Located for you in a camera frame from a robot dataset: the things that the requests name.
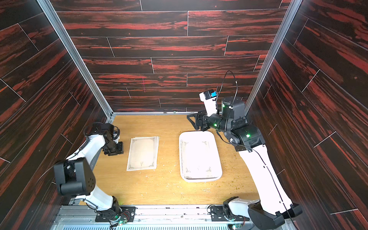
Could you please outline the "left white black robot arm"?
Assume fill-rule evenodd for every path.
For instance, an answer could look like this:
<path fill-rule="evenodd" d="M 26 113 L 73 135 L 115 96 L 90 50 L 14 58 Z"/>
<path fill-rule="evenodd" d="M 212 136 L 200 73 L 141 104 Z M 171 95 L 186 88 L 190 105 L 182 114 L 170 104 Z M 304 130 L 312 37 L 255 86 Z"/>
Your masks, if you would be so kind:
<path fill-rule="evenodd" d="M 96 185 L 91 163 L 100 151 L 108 156 L 124 153 L 123 142 L 118 141 L 120 130 L 109 123 L 94 122 L 83 134 L 86 141 L 66 160 L 53 166 L 57 191 L 92 206 L 98 217 L 117 222 L 122 215 L 118 200 Z"/>

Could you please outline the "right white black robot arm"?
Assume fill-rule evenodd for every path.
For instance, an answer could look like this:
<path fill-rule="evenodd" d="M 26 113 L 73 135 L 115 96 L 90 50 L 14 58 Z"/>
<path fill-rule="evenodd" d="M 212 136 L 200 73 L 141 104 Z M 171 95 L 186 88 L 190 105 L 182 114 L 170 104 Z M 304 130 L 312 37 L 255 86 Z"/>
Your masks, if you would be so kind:
<path fill-rule="evenodd" d="M 249 219 L 260 230 L 273 230 L 302 213 L 302 207 L 285 193 L 269 159 L 265 139 L 260 129 L 248 123 L 245 103 L 239 97 L 225 97 L 218 109 L 215 91 L 200 93 L 205 110 L 187 116 L 195 130 L 216 130 L 222 141 L 232 145 L 245 162 L 256 185 L 259 200 L 249 201 L 237 196 L 223 203 L 223 215 L 228 221 L 239 216 Z"/>

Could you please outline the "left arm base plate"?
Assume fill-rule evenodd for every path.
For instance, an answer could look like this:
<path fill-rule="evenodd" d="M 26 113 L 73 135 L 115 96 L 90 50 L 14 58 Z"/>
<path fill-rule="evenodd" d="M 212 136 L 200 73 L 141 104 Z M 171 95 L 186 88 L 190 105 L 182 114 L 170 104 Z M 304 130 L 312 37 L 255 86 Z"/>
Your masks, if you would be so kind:
<path fill-rule="evenodd" d="M 120 206 L 117 211 L 113 209 L 97 211 L 95 222 L 122 224 L 133 222 L 136 214 L 136 209 L 137 207 L 134 206 Z"/>

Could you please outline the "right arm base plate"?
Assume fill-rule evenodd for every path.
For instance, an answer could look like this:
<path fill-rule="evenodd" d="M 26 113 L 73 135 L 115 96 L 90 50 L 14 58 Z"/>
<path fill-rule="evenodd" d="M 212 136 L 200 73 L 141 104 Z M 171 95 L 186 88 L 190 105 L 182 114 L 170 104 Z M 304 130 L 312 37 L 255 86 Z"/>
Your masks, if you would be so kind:
<path fill-rule="evenodd" d="M 229 222 L 237 222 L 237 221 L 249 221 L 248 217 L 244 216 L 234 216 L 233 214 L 226 214 L 223 206 L 209 205 L 207 207 L 207 212 L 211 217 L 212 222 L 219 221 L 229 221 Z"/>

